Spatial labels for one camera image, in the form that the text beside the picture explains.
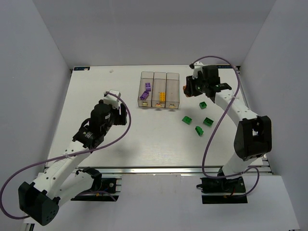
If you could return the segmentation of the aluminium front rail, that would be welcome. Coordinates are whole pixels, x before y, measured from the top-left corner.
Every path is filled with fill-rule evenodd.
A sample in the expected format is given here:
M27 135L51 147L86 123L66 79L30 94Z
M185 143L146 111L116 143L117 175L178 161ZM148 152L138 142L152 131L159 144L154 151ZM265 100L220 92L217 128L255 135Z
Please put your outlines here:
M103 174L202 174L201 167L96 168ZM219 167L206 167L207 174L216 175ZM257 166L260 174L272 174L269 166Z

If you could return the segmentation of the green curved lego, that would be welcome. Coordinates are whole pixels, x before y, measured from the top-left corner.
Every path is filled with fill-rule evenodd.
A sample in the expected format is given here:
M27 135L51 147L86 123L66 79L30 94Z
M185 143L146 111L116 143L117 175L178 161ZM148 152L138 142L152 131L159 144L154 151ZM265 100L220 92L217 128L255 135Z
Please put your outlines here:
M200 126L195 127L195 131L197 132L198 136L202 136L204 131Z

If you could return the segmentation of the purple long lego brick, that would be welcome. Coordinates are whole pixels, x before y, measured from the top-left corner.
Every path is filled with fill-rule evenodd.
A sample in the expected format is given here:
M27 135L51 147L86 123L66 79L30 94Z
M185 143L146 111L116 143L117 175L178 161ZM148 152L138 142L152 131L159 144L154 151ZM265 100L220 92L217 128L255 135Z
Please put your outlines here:
M146 100L150 95L150 92L149 91L144 91L141 96L139 97L140 100Z

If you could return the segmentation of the green lego centre two-by-two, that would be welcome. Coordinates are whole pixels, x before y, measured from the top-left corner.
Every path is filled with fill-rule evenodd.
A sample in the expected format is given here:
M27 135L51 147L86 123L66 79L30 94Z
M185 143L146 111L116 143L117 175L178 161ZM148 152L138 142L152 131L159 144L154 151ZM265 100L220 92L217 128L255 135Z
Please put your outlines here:
M188 116L184 116L184 118L182 119L182 122L184 122L187 125L190 125L192 123L192 119Z

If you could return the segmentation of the purple small lego brick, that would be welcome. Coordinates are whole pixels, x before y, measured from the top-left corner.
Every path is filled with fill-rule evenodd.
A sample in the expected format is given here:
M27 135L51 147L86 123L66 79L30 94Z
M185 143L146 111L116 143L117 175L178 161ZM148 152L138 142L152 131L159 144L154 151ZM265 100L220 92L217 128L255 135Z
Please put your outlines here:
M147 92L151 92L152 86L151 86L151 83L150 83L150 82L146 82L146 83L145 83L145 90L146 90Z

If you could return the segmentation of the right blue corner label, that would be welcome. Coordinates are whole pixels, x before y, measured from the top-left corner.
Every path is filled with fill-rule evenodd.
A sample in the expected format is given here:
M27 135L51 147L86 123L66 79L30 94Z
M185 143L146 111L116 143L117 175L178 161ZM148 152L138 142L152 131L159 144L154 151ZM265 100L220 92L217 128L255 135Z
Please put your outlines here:
M217 65L217 68L219 69L232 69L231 65Z

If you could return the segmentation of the yellow long lego brick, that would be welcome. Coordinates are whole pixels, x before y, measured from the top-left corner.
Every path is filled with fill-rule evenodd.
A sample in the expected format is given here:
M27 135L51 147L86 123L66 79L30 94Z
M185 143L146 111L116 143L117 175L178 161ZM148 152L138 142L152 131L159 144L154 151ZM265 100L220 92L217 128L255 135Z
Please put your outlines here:
M159 93L159 101L160 101L160 103L164 103L166 101L166 93L165 92Z

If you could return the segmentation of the blue corner label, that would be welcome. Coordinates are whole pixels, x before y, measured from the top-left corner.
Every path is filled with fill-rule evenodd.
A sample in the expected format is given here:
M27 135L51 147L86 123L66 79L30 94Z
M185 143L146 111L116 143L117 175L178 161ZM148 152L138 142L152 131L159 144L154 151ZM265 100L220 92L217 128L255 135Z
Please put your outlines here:
M89 71L90 67L89 66L78 66L74 67L73 71Z
M231 65L217 65L217 68L219 69L232 69Z

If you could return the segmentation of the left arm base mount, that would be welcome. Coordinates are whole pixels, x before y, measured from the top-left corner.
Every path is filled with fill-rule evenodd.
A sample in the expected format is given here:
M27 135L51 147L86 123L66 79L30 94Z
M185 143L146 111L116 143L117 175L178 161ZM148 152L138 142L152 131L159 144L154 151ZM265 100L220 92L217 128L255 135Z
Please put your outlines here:
M94 182L89 190L81 192L71 201L116 202L118 200L122 182L120 177L102 176L98 170L91 167L77 170L75 176L80 173L87 173L94 178Z

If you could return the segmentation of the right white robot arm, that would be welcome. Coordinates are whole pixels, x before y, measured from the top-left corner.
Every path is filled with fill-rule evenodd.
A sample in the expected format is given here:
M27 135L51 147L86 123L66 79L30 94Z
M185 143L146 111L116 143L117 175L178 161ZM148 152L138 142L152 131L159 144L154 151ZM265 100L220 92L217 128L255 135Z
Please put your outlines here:
M193 74L186 78L184 94L196 97L205 94L219 106L237 126L234 154L221 169L221 178L235 179L256 159L272 150L272 123L268 116L251 111L237 98L237 91L220 81L215 65L192 66Z

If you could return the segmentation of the left blue corner label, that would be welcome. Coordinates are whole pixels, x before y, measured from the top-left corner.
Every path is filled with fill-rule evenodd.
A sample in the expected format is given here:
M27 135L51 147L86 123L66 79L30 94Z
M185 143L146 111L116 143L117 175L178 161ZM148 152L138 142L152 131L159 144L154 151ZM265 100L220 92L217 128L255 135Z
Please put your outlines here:
M78 66L74 67L73 71L89 71L90 67L89 66Z

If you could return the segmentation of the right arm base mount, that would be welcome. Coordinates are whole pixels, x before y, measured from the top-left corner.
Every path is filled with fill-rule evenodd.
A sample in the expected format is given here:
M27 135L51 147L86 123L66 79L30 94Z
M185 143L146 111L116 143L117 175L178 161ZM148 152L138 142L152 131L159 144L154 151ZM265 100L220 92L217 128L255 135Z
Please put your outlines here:
M236 179L200 178L196 185L201 190L202 203L205 205L247 204L246 188L242 177Z

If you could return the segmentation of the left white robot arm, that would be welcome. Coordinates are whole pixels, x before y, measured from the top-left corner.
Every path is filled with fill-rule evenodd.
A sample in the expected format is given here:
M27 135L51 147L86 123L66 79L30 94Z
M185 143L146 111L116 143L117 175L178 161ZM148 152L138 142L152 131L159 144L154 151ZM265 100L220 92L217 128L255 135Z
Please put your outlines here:
M67 178L94 149L99 147L110 128L127 123L127 110L123 103L106 104L100 100L83 121L64 152L65 158L55 161L31 183L23 182L18 188L19 206L22 211L42 226L48 225L60 207L80 193L99 191L102 174L86 167L72 180Z

